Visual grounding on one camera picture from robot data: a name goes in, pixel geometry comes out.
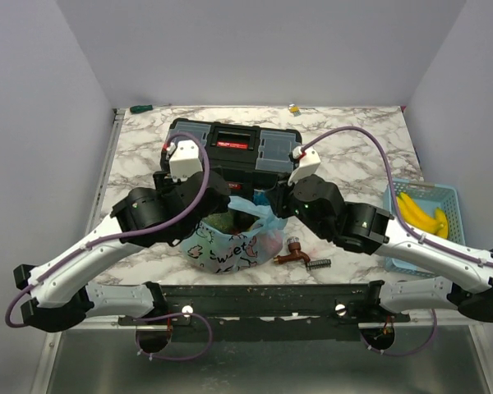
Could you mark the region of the light blue plastic bag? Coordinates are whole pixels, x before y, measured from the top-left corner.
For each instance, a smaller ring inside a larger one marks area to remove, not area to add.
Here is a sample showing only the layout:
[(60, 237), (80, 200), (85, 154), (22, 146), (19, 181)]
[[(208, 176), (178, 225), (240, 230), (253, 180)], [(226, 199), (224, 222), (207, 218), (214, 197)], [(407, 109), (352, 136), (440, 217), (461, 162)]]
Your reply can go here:
[(234, 230), (231, 234), (223, 234), (200, 222), (196, 231), (180, 244), (188, 262), (207, 273), (235, 273), (273, 259), (260, 252), (261, 235), (278, 234), (284, 243), (287, 221), (277, 218), (269, 206), (255, 205), (247, 199), (233, 196), (228, 208), (232, 212), (251, 215), (255, 221), (245, 231)]

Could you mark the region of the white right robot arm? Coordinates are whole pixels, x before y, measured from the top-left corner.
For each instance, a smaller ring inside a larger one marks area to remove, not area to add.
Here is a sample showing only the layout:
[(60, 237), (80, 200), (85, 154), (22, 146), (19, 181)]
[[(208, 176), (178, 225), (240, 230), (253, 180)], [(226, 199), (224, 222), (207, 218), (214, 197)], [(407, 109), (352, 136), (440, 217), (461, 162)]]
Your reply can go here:
[(378, 322), (390, 312), (413, 309), (452, 309), (493, 323), (493, 249), (415, 232), (382, 208), (345, 201), (334, 183), (317, 175), (294, 185), (278, 181), (265, 196), (277, 217), (295, 217), (343, 250), (399, 259), (434, 273), (432, 279), (382, 284), (379, 293), (362, 300), (367, 319)]

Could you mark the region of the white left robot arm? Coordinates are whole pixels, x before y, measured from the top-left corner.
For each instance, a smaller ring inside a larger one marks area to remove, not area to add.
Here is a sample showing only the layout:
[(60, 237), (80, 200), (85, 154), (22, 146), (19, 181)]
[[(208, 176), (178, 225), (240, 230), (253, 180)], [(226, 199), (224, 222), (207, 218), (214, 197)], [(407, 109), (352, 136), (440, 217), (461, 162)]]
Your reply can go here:
[(120, 260), (155, 244), (171, 247), (191, 236), (203, 218), (228, 207), (228, 183), (216, 172), (197, 172), (159, 189), (139, 187), (82, 240), (48, 263), (22, 264), (13, 274), (28, 299), (21, 327), (61, 332), (86, 318), (126, 315), (159, 323), (168, 306), (159, 285), (103, 286), (94, 279)]

